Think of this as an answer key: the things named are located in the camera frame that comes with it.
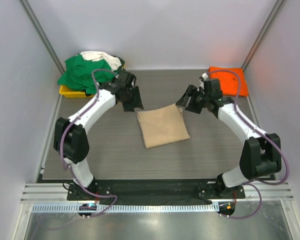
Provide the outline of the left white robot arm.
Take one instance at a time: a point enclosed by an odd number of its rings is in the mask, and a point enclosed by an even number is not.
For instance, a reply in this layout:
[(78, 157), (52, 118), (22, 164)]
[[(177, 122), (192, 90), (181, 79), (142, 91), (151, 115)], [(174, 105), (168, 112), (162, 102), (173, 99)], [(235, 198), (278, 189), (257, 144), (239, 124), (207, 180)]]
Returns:
[(65, 170), (70, 170), (78, 193), (85, 200), (91, 200), (97, 194), (95, 177), (90, 171), (87, 156), (90, 151), (88, 133), (99, 118), (117, 103), (121, 103), (125, 112), (143, 109), (136, 76), (125, 69), (111, 70), (110, 80), (98, 83), (95, 77), (100, 69), (91, 72), (96, 88), (92, 99), (68, 118), (60, 117), (55, 122), (53, 148), (58, 152)]

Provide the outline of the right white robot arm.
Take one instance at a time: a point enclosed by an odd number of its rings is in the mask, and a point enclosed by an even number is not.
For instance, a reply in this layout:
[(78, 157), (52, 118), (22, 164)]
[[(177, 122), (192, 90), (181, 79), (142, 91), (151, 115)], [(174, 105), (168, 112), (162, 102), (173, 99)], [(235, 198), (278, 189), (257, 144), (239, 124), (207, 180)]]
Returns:
[(268, 134), (245, 116), (231, 97), (223, 95), (218, 79), (204, 80), (198, 87), (189, 85), (176, 105), (196, 114), (207, 109), (243, 144), (238, 166), (216, 178), (215, 192), (219, 197), (227, 198), (238, 186), (281, 171), (280, 137)]

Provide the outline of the beige t shirt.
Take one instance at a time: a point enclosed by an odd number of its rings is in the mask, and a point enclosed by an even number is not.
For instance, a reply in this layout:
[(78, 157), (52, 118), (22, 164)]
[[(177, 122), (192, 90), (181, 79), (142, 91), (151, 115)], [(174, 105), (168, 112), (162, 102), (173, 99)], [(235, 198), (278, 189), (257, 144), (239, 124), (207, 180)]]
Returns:
[(146, 149), (190, 139), (184, 110), (171, 104), (162, 108), (139, 111), (137, 119)]

